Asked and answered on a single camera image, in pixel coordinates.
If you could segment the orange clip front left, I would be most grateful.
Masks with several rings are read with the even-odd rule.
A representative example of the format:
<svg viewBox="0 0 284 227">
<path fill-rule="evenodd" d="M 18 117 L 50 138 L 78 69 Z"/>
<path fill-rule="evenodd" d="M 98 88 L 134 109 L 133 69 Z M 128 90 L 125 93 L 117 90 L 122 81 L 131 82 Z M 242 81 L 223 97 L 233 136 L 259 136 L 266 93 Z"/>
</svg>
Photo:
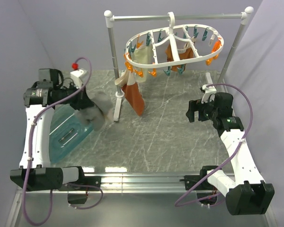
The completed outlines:
<svg viewBox="0 0 284 227">
<path fill-rule="evenodd" d="M 148 71 L 149 74 L 151 74 L 153 77 L 157 76 L 157 70 L 153 68 L 151 71 Z"/>
</svg>

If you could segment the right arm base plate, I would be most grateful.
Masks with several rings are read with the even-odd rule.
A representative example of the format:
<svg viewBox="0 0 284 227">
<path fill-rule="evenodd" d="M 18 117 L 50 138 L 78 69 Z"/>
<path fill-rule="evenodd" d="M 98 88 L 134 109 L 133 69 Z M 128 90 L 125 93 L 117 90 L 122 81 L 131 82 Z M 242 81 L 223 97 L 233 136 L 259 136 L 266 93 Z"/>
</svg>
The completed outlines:
<svg viewBox="0 0 284 227">
<path fill-rule="evenodd" d="M 200 175 L 185 175 L 179 182 L 184 184 L 185 190 L 188 191 L 200 180 Z"/>
</svg>

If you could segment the teal plastic basin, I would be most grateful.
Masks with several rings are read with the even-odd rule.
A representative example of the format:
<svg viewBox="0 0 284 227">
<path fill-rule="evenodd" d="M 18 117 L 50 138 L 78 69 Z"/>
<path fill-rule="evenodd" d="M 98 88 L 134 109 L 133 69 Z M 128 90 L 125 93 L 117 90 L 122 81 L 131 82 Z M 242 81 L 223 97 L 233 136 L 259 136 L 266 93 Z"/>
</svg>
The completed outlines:
<svg viewBox="0 0 284 227">
<path fill-rule="evenodd" d="M 84 126 L 75 116 L 70 105 L 61 105 L 54 111 L 49 134 L 49 158 L 58 163 L 71 153 L 91 132 L 91 125 Z"/>
</svg>

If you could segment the white metal drying rack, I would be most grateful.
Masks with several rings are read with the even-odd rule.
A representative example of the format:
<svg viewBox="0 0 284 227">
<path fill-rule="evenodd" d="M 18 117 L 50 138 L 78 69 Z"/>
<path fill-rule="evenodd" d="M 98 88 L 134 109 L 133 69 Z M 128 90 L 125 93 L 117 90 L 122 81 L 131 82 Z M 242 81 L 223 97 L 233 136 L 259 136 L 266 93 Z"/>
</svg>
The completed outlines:
<svg viewBox="0 0 284 227">
<path fill-rule="evenodd" d="M 176 20 L 189 20 L 189 19 L 226 19 L 226 18 L 240 18 L 240 26 L 237 31 L 236 37 L 233 41 L 232 47 L 229 51 L 223 69 L 221 70 L 218 81 L 223 82 L 230 62 L 235 54 L 235 51 L 240 43 L 241 37 L 243 36 L 243 31 L 245 26 L 249 23 L 251 19 L 251 15 L 254 12 L 254 8 L 252 6 L 248 6 L 245 10 L 238 14 L 208 14 L 208 15 L 175 15 Z M 168 20 L 168 15 L 154 15 L 154 16 L 114 16 L 110 10 L 106 10 L 104 12 L 104 16 L 106 18 L 106 26 L 108 29 L 109 41 L 110 41 L 110 49 L 112 54 L 112 62 L 114 68 L 115 79 L 120 78 L 119 75 L 119 67 L 117 62 L 117 54 L 115 49 L 115 39 L 113 33 L 114 22 L 118 21 L 154 21 L 154 20 Z"/>
</svg>

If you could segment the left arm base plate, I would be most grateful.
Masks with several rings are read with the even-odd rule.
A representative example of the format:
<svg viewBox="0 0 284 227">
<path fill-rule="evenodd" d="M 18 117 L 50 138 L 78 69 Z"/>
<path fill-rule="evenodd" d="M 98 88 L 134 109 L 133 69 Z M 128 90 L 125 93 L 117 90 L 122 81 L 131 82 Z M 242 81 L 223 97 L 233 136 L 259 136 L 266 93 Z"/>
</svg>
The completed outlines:
<svg viewBox="0 0 284 227">
<path fill-rule="evenodd" d="M 64 184 L 59 191 L 80 191 L 80 192 L 98 192 L 101 187 L 102 177 L 99 175 L 88 175 L 83 180 L 74 182 L 72 184 L 78 184 L 80 186 L 71 186 L 71 183 Z"/>
</svg>

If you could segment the teal clip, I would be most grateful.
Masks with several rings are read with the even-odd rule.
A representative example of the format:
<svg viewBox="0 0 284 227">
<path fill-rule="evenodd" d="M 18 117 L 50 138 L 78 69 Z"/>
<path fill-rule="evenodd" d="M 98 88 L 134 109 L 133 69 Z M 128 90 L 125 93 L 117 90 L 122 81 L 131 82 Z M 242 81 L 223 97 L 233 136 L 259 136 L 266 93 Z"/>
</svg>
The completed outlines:
<svg viewBox="0 0 284 227">
<path fill-rule="evenodd" d="M 168 68 L 166 70 L 163 70 L 163 72 L 167 75 L 167 76 L 170 76 L 170 73 L 171 73 L 171 67 L 168 66 Z"/>
<path fill-rule="evenodd" d="M 182 75 L 184 71 L 185 71 L 185 65 L 184 64 L 180 65 L 180 67 L 177 67 L 178 74 Z"/>
</svg>

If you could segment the orange underwear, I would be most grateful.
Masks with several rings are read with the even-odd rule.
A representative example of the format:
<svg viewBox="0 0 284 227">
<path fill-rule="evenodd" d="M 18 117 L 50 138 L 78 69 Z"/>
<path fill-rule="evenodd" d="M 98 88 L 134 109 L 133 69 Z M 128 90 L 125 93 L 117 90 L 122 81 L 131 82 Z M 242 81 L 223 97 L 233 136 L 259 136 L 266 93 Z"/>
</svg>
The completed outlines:
<svg viewBox="0 0 284 227">
<path fill-rule="evenodd" d="M 179 55 L 180 60 L 191 59 L 191 58 L 194 57 L 193 50 L 192 50 L 189 43 L 185 43 L 183 48 L 178 49 L 177 51 L 178 51 L 178 55 Z M 168 45 L 167 49 L 165 50 L 165 54 L 167 56 L 167 61 L 174 61 L 170 44 Z"/>
<path fill-rule="evenodd" d="M 134 73 L 125 70 L 121 77 L 115 80 L 115 85 L 124 92 L 124 96 L 138 116 L 142 116 L 145 108 L 144 99 L 139 91 Z"/>
</svg>

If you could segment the grey underwear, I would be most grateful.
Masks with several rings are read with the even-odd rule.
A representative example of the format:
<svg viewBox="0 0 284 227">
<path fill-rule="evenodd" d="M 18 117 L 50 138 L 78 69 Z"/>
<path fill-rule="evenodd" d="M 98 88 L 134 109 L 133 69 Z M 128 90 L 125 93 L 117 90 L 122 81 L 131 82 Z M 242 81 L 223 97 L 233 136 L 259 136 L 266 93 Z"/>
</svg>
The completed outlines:
<svg viewBox="0 0 284 227">
<path fill-rule="evenodd" d="M 113 121 L 113 103 L 111 98 L 104 92 L 97 92 L 91 101 L 93 107 L 87 107 L 82 110 L 75 111 L 75 116 L 84 126 L 91 126 L 93 130 L 101 130 L 106 121 Z"/>
</svg>

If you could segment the orange underwear on left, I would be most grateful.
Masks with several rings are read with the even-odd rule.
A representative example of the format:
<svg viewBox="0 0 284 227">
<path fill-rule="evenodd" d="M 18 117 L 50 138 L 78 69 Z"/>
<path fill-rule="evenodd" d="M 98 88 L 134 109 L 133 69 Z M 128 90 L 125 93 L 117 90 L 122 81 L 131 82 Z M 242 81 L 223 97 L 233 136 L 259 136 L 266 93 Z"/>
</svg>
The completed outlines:
<svg viewBox="0 0 284 227">
<path fill-rule="evenodd" d="M 121 77 L 115 80 L 115 85 L 124 92 L 124 96 L 138 116 L 142 116 L 145 108 L 144 99 L 139 91 L 134 73 L 125 70 Z"/>
</svg>

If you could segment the cream underwear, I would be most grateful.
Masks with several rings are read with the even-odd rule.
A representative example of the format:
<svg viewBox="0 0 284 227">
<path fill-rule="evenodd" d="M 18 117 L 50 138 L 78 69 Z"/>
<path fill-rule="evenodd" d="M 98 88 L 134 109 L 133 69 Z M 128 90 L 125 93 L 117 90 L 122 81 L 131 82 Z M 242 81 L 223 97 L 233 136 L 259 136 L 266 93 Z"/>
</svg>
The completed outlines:
<svg viewBox="0 0 284 227">
<path fill-rule="evenodd" d="M 134 51 L 131 55 L 132 60 L 139 64 L 150 64 L 151 56 L 152 56 L 152 48 L 150 46 L 142 45 L 138 49 Z M 143 83 L 147 80 L 148 77 L 148 69 L 147 68 L 139 68 L 133 67 L 137 71 L 142 71 L 143 77 L 140 77 L 136 72 L 134 73 L 135 80 L 137 83 Z"/>
</svg>

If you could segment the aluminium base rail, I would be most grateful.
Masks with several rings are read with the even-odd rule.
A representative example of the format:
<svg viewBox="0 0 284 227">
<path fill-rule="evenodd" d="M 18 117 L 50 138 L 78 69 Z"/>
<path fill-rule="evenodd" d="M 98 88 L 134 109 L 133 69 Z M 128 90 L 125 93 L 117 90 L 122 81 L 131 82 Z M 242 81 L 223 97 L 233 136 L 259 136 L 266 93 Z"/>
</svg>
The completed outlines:
<svg viewBox="0 0 284 227">
<path fill-rule="evenodd" d="M 184 173 L 106 173 L 103 194 L 91 192 L 92 209 L 68 206 L 67 191 L 53 194 L 47 227 L 275 227 L 271 209 L 264 215 L 233 216 L 221 203 L 207 208 L 197 203 L 176 208 L 185 192 Z"/>
</svg>

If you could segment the white oval clip hanger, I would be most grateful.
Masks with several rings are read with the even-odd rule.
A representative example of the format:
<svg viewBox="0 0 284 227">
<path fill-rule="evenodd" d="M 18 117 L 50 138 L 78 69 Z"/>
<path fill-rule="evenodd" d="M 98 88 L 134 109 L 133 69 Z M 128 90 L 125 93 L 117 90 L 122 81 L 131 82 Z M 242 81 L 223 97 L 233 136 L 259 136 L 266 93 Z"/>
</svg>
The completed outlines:
<svg viewBox="0 0 284 227">
<path fill-rule="evenodd" d="M 125 54 L 124 54 L 124 58 L 125 58 L 124 64 L 128 70 L 133 70 L 134 66 L 139 67 L 139 68 L 148 68 L 148 69 L 156 68 L 157 69 L 157 68 L 163 68 L 163 67 L 174 66 L 174 65 L 182 65 L 182 64 L 186 65 L 188 63 L 206 61 L 207 59 L 211 57 L 214 57 L 214 59 L 216 59 L 219 56 L 224 46 L 224 39 L 215 28 L 211 26 L 202 25 L 202 24 L 184 24 L 184 25 L 177 26 L 175 25 L 176 17 L 173 12 L 168 13 L 167 19 L 169 21 L 168 27 L 144 31 L 142 33 L 139 33 L 133 36 L 127 42 Z M 196 49 L 195 44 L 193 42 L 195 38 L 197 38 L 198 36 L 198 32 L 197 32 L 198 28 L 204 29 L 204 35 L 202 37 L 203 41 L 206 40 L 208 31 L 212 32 L 210 43 L 212 43 L 213 41 L 216 41 L 216 43 L 213 46 L 212 52 L 205 56 L 199 55 L 198 50 Z M 132 57 L 131 57 L 132 53 L 134 53 L 134 51 L 137 48 L 137 46 L 135 46 L 134 48 L 132 47 L 132 42 L 134 40 L 138 40 L 140 36 L 142 35 L 146 35 L 146 44 L 152 45 L 154 62 L 151 64 L 136 63 L 132 60 Z M 190 44 L 193 50 L 193 53 L 194 53 L 193 58 L 180 60 L 179 55 L 178 55 L 177 40 Z M 165 42 L 169 42 L 171 46 L 171 51 L 172 51 L 174 61 L 167 61 L 167 62 L 159 63 L 158 57 L 157 57 L 157 47 L 163 45 Z"/>
</svg>

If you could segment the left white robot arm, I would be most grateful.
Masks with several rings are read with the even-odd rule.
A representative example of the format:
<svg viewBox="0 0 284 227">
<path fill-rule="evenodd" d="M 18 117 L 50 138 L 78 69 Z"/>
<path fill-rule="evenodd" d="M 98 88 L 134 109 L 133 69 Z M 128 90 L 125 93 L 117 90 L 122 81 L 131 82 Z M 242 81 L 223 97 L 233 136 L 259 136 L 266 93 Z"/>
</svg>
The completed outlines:
<svg viewBox="0 0 284 227">
<path fill-rule="evenodd" d="M 18 169 L 10 171 L 10 179 L 26 192 L 58 190 L 68 183 L 81 190 L 86 185 L 82 167 L 51 167 L 50 162 L 50 126 L 56 105 L 70 105 L 75 110 L 94 105 L 83 87 L 89 79 L 88 71 L 75 69 L 70 79 L 70 86 L 64 88 L 60 70 L 40 69 L 38 81 L 23 95 L 27 117 L 25 146 Z"/>
</svg>

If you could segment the orange clip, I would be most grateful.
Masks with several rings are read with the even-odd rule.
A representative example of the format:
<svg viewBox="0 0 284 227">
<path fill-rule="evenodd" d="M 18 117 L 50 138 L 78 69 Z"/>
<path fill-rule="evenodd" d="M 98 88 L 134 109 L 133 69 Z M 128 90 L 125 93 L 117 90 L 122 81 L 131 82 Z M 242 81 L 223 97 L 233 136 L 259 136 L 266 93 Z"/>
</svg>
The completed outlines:
<svg viewBox="0 0 284 227">
<path fill-rule="evenodd" d="M 151 74 L 153 77 L 157 76 L 157 70 L 153 68 L 151 71 L 148 71 L 149 74 Z"/>
<path fill-rule="evenodd" d="M 211 57 L 211 58 L 207 59 L 205 61 L 206 65 L 209 66 L 212 63 L 213 60 L 214 60 L 214 57 Z"/>
</svg>

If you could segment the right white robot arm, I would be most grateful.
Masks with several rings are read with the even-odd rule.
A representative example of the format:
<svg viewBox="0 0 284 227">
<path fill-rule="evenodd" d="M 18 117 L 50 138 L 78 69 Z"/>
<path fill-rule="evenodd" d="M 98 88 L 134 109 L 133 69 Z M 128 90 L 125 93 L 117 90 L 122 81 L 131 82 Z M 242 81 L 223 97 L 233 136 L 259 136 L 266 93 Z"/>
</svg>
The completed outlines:
<svg viewBox="0 0 284 227">
<path fill-rule="evenodd" d="M 204 166 L 199 183 L 207 190 L 217 189 L 225 197 L 231 215 L 265 214 L 275 190 L 271 183 L 265 182 L 255 165 L 241 119 L 233 115 L 233 96 L 218 92 L 207 98 L 207 101 L 189 101 L 186 116 L 194 122 L 198 113 L 199 121 L 212 121 L 231 158 L 234 178 L 228 177 L 219 166 Z"/>
</svg>

